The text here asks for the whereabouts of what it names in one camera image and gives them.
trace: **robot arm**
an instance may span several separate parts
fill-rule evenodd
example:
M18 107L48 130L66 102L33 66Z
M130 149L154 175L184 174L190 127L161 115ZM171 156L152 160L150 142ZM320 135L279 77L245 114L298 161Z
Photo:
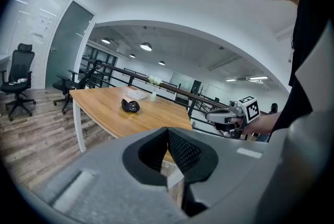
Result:
M215 109L206 114L206 119L214 122L216 129L231 132L231 138L239 139L245 127L260 116L257 100L247 96L238 101L231 101L228 109ZM242 119L241 125L236 124L237 118Z

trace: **person's hand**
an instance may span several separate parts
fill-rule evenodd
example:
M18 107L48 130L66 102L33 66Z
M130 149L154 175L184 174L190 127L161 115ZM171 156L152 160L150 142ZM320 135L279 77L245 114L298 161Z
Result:
M242 117L238 117L236 120L235 120L236 124L238 126L241 126L241 123L242 123ZM248 126L246 126L246 128L242 131L242 134L251 134L253 132L251 132L250 128Z

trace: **glass door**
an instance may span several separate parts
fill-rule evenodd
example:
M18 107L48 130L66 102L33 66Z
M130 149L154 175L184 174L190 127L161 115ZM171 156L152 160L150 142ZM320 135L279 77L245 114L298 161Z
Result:
M93 59L100 60L103 63L105 63L108 58L108 54L106 54L103 51L99 51L99 50L94 50L93 56L94 56ZM104 70L104 67L100 67L99 69L96 69L97 72L103 72L103 70ZM92 81L96 83L97 85L99 85L100 87L102 87L103 78L104 78L103 74L95 72L95 74L93 75Z
M72 2L53 38L46 66L45 87L59 80L57 74L69 77L74 69L79 47L93 14Z
M181 84L180 89L191 92L193 84L194 84L194 79L188 76L181 75L179 73L174 72L171 78L170 83L179 86ZM188 97L184 96L182 94L177 94L176 95L176 100L179 102L183 102L184 104L188 105Z
M116 62L116 57L115 56L113 56L113 55L109 55L109 57L108 57L108 60L107 60L107 63L110 65L110 66L115 66L115 62ZM105 68L104 69L104 72L105 73L107 73L109 76L104 76L104 81L107 81L107 82L110 82L110 79L111 79L111 70L109 69L109 68ZM103 88L107 88L107 87L109 87L109 85L108 84L106 84L106 83L102 83L102 87Z

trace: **wooden table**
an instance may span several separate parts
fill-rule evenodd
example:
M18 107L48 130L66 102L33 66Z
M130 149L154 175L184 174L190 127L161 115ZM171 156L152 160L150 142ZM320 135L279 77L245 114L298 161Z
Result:
M147 98L138 101L140 105L139 112L125 112L122 109L121 100L132 100L126 97L127 91L131 89L137 88L114 87L70 91L73 97L74 125L81 152L85 152L86 147L82 136L80 108L115 138L130 136L163 126L182 127L192 130L185 107L160 97L156 97L156 100L151 102L150 94L148 94ZM164 161L175 165L168 151ZM180 172L174 172L170 177L174 181L169 184L169 187L176 180L180 180Z

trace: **wooden floor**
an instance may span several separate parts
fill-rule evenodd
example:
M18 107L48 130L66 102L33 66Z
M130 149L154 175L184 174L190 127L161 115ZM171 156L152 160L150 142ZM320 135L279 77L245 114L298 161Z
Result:
M56 89L27 90L29 99L36 105L25 103L32 116L17 108L10 122L5 103L14 100L14 95L0 94L0 154L13 179L34 190L81 152L77 143L72 106L61 112L62 103L53 105L53 100L63 98ZM108 139L115 139L81 111L82 133L89 150ZM163 163L162 174L168 176L175 166ZM170 194L178 205L182 200L183 183L170 189Z

